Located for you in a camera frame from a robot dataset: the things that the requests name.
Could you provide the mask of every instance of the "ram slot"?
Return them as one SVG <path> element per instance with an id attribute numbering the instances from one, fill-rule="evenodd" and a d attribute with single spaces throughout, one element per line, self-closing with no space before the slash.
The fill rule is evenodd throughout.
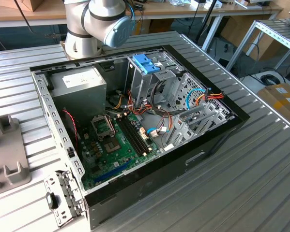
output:
<path id="1" fill-rule="evenodd" d="M 140 135 L 135 131 L 135 129 L 131 125 L 130 120 L 127 117 L 120 118 L 119 120 L 117 120 L 117 123 L 123 131 L 124 135 L 126 136 L 127 140 L 130 142 L 130 144 L 139 156 L 142 156 L 144 155 L 144 153 L 149 152 L 147 145 L 142 140 Z"/>

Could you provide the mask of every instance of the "aluminum workbench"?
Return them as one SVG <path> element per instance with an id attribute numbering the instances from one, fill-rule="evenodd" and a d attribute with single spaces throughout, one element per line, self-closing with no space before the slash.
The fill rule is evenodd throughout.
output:
<path id="1" fill-rule="evenodd" d="M 250 48 L 248 49 L 246 55 L 249 56 L 253 49 L 256 47 L 255 44 L 258 44 L 261 37 L 264 34 L 271 36 L 276 41 L 280 42 L 282 45 L 287 47 L 289 50 L 283 56 L 283 58 L 276 64 L 275 69 L 278 69 L 280 65 L 287 59 L 290 55 L 290 23 L 289 20 L 280 20 L 280 19 L 270 19 L 270 20 L 260 20 L 254 21 L 248 30 L 247 34 L 244 36 L 242 42 L 239 44 L 237 50 L 235 51 L 233 57 L 226 66 L 227 70 L 231 70 L 236 60 L 241 55 L 243 48 L 246 46 L 247 42 L 253 35 L 256 29 L 259 29 L 260 32 L 255 38 L 254 42 L 251 43 Z"/>
<path id="2" fill-rule="evenodd" d="M 98 232 L 290 231 L 290 124 L 184 35 L 132 36 L 122 47 L 170 44 L 249 115 L 213 156 L 109 219 Z M 32 180 L 0 195 L 0 232 L 56 231 L 43 179 L 65 169 L 54 147 L 28 67 L 67 60 L 59 45 L 0 52 L 0 115 L 21 130 Z M 86 231 L 79 217 L 64 232 Z"/>

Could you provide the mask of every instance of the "motherboard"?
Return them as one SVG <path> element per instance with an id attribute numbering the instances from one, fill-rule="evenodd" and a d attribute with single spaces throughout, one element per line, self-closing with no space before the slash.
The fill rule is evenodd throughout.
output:
<path id="1" fill-rule="evenodd" d="M 152 160 L 160 153 L 151 138 L 142 137 L 142 126 L 134 114 L 112 119 L 100 116 L 100 119 L 93 119 L 94 126 L 83 129 L 84 134 L 80 136 L 84 138 L 80 149 L 86 171 L 82 177 L 85 190 Z"/>

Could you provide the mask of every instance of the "side panel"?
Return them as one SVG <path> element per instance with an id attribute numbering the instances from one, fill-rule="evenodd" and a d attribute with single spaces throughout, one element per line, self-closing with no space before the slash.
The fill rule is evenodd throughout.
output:
<path id="1" fill-rule="evenodd" d="M 89 194 L 85 197 L 89 206 L 90 228 L 93 230 L 95 227 L 101 225 L 114 215 L 122 210 L 128 208 L 132 204 L 153 193 L 169 181 L 184 174 L 189 169 L 195 167 L 203 159 L 209 157 L 217 151 L 217 149 L 225 142 L 227 138 L 237 128 L 242 126 L 238 125 L 232 130 L 226 131 L 223 134 L 215 137 L 214 139 L 206 142 L 196 149 L 192 149 L 184 156 L 179 157 L 168 165 L 158 169 L 155 172 L 145 176 L 139 181 L 127 186 L 126 188 L 118 191 L 116 194 L 106 198 L 105 200 L 91 205 L 91 199 L 95 198 L 96 192 Z"/>

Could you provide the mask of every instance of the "black computer chassis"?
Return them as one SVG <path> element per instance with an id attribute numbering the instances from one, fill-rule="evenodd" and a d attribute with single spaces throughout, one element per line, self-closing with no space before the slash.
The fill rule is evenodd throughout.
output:
<path id="1" fill-rule="evenodd" d="M 215 93 L 221 92 L 208 78 L 206 78 L 197 68 L 180 55 L 172 46 L 163 45 L 149 47 L 146 49 L 124 51 L 105 57 L 120 56 L 129 52 L 151 51 L 164 49 L 170 53 L 181 65 L 185 66 L 191 74 L 198 77 L 205 86 L 211 87 Z M 64 70 L 64 65 L 75 63 L 77 66 L 81 61 L 89 63 L 94 58 L 60 62 L 51 65 L 43 65 L 31 68 L 31 71 L 40 70 L 41 73 L 51 72 L 49 67 L 58 67 L 59 72 Z M 116 181 L 96 190 L 85 196 L 87 205 L 88 222 L 93 230 L 122 210 L 132 206 L 139 200 L 153 193 L 168 182 L 174 180 L 188 170 L 200 164 L 204 159 L 214 154 L 223 143 L 234 134 L 248 119 L 249 115 L 236 105 L 229 97 L 222 99 L 233 113 L 235 118 L 228 120 L 223 125 L 208 131 L 204 135 L 186 143 L 183 146 L 169 152 L 168 154 L 144 165 L 143 167 L 121 177 Z"/>

